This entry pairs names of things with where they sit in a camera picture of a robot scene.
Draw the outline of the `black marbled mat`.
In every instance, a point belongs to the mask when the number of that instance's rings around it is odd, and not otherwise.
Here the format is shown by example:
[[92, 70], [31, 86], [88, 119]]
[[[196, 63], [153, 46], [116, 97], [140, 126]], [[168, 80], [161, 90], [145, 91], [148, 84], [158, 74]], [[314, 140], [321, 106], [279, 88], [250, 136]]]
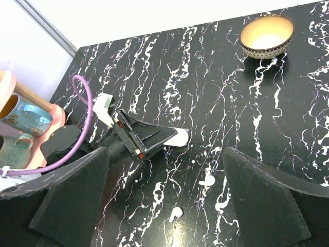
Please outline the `black marbled mat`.
[[[190, 134], [186, 147], [109, 170], [91, 246], [241, 246], [227, 146], [328, 187], [328, 1], [277, 13], [295, 35], [271, 60], [239, 44], [253, 15], [80, 48], [51, 98], [71, 124], [86, 119], [70, 82], [80, 74], [94, 97], [112, 94], [116, 109]], [[199, 185], [206, 175], [214, 185]], [[174, 207], [183, 215], [170, 223]]]

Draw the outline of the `gold bowl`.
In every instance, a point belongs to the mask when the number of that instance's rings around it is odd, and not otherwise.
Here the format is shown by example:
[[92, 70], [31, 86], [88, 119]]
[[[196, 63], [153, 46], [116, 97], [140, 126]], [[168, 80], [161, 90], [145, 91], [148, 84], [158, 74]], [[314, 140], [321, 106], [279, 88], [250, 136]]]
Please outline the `gold bowl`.
[[273, 59], [287, 50], [294, 34], [292, 19], [281, 14], [270, 14], [246, 24], [240, 33], [239, 42], [248, 57]]

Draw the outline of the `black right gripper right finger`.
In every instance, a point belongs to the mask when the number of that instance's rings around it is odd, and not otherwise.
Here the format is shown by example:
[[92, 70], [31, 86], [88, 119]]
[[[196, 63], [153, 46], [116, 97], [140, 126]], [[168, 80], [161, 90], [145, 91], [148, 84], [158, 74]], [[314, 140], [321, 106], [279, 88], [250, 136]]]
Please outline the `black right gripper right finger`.
[[327, 187], [232, 147], [223, 164], [243, 246], [328, 246]]

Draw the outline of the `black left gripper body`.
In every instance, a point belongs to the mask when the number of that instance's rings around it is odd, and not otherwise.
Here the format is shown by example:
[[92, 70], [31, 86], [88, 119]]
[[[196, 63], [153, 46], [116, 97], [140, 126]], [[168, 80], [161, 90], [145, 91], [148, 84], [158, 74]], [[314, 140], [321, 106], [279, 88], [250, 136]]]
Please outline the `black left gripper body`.
[[124, 109], [120, 109], [113, 126], [101, 138], [101, 146], [106, 148], [110, 164], [117, 164], [129, 156], [135, 161], [145, 158], [145, 152], [133, 140], [133, 127], [129, 117]]

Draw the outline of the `butterfly turquoise mug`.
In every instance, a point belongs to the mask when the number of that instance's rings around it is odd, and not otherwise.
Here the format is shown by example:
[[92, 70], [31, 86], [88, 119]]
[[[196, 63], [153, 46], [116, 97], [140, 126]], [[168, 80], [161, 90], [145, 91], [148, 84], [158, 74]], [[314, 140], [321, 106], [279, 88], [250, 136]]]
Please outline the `butterfly turquoise mug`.
[[11, 95], [1, 110], [1, 122], [33, 137], [42, 136], [51, 126], [53, 117], [19, 95]]

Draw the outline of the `white earbud lower centre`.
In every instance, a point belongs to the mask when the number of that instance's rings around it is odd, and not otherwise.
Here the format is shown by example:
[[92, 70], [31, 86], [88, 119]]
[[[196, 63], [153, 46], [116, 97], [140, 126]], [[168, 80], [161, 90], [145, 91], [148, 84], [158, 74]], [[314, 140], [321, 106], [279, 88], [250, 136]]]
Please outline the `white earbud lower centre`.
[[173, 223], [175, 218], [180, 218], [183, 215], [183, 210], [180, 207], [174, 207], [171, 211], [169, 222]]

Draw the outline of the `pink two-tier shelf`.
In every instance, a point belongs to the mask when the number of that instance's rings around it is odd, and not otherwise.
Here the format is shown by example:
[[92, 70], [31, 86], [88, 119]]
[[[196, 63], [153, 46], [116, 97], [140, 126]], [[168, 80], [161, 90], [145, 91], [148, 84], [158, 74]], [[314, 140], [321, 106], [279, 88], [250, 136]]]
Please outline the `pink two-tier shelf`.
[[34, 138], [27, 169], [45, 167], [41, 145], [65, 124], [64, 110], [19, 82], [8, 70], [1, 71], [1, 122]]

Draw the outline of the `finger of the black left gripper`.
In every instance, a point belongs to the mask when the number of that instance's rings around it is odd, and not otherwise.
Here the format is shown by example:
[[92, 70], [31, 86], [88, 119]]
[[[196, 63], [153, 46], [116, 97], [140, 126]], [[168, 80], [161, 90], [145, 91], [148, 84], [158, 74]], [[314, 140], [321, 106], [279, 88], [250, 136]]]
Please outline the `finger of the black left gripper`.
[[149, 159], [158, 153], [165, 146], [165, 142], [165, 140], [144, 140], [143, 159]]
[[137, 120], [124, 109], [120, 110], [120, 120], [129, 134], [134, 134], [144, 144], [164, 144], [175, 137], [178, 132], [174, 128], [154, 125]]

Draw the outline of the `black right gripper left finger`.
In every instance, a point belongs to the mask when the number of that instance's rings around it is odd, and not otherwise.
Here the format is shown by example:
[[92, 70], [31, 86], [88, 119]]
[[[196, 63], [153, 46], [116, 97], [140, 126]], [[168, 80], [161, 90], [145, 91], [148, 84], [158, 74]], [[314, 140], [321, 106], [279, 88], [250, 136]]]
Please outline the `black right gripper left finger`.
[[1, 246], [89, 246], [109, 154], [75, 162], [1, 192]]

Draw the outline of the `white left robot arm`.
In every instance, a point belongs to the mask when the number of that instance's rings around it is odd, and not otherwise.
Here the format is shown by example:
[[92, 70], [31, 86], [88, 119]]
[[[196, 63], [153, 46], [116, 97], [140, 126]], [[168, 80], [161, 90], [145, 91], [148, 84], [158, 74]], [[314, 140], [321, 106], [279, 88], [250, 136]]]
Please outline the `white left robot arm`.
[[[99, 146], [107, 149], [110, 163], [127, 157], [145, 160], [159, 152], [177, 134], [174, 128], [139, 121], [121, 109], [118, 120], [100, 140]], [[56, 130], [41, 144], [47, 165], [54, 164], [68, 154], [80, 135], [81, 130], [75, 125], [66, 125]]]

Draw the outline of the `green speckled mug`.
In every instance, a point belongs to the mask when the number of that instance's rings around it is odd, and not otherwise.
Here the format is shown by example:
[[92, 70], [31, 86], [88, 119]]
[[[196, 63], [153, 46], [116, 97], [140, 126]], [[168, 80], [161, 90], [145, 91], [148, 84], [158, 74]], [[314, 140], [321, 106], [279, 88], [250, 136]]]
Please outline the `green speckled mug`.
[[30, 162], [34, 138], [23, 133], [19, 137], [1, 135], [1, 168], [24, 169]]

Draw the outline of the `white earbud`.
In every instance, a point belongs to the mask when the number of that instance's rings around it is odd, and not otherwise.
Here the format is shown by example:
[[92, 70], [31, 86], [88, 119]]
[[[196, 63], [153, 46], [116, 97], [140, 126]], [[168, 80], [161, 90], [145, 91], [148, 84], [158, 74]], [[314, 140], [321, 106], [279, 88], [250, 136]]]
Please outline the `white earbud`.
[[210, 187], [214, 185], [215, 183], [215, 177], [212, 175], [206, 175], [203, 181], [198, 182], [199, 185], [205, 186], [205, 187]]
[[183, 215], [183, 210], [180, 207], [174, 207], [171, 211], [169, 222], [173, 223], [175, 218], [180, 218]]

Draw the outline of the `white oval charging case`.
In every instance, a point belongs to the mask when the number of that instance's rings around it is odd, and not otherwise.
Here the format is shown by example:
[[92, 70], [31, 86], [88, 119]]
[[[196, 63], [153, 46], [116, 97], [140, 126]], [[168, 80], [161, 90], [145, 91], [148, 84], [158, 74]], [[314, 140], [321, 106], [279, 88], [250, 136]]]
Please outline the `white oval charging case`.
[[189, 129], [184, 128], [174, 128], [177, 134], [171, 137], [163, 145], [172, 147], [184, 147], [189, 141]]

